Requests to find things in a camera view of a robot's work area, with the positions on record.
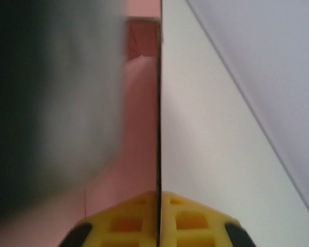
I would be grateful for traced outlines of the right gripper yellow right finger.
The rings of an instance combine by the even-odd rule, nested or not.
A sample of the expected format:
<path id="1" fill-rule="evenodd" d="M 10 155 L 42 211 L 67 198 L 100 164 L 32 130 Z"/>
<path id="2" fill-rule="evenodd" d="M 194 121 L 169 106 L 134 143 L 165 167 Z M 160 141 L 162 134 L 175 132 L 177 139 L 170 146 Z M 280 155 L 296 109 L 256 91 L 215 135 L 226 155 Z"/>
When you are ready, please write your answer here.
<path id="1" fill-rule="evenodd" d="M 227 214 L 172 192 L 163 192 L 161 202 L 161 247 L 255 247 Z"/>

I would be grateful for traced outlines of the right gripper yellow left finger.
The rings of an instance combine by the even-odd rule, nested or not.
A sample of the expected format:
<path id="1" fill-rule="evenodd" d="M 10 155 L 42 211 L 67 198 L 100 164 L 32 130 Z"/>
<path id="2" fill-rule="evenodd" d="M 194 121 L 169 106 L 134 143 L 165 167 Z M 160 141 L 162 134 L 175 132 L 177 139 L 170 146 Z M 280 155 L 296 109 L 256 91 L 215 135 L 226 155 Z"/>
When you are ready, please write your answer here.
<path id="1" fill-rule="evenodd" d="M 157 193 L 148 191 L 80 220 L 58 247 L 157 247 L 157 233 Z"/>

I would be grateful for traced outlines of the pink paper box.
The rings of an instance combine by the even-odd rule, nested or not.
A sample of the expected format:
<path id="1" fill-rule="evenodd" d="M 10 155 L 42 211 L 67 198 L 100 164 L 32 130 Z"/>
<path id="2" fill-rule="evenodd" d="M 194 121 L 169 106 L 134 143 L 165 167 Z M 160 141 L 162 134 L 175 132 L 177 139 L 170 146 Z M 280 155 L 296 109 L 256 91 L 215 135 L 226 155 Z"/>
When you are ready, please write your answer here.
<path id="1" fill-rule="evenodd" d="M 58 247 L 79 220 L 156 187 L 160 0 L 124 0 L 121 144 L 105 168 L 0 226 L 0 247 Z"/>

